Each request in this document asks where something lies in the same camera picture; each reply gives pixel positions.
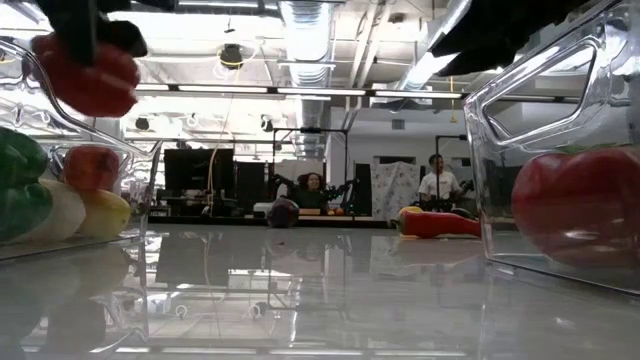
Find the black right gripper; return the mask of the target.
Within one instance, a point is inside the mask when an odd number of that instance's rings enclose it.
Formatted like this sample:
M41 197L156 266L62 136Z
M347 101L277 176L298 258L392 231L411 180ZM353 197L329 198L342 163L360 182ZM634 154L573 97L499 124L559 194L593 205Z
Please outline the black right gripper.
M439 22L429 51L458 54L437 72L466 75L510 65L517 49L541 28L564 21L587 0L473 0L462 18Z

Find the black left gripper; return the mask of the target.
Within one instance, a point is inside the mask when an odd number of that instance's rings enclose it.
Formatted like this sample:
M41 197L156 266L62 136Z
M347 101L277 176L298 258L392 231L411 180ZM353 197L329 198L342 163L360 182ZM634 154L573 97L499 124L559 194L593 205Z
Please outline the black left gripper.
M175 0L37 0L37 4L71 58L85 66L94 63L98 12L175 11ZM101 20L97 24L97 39L134 58L148 54L142 33L129 21Z

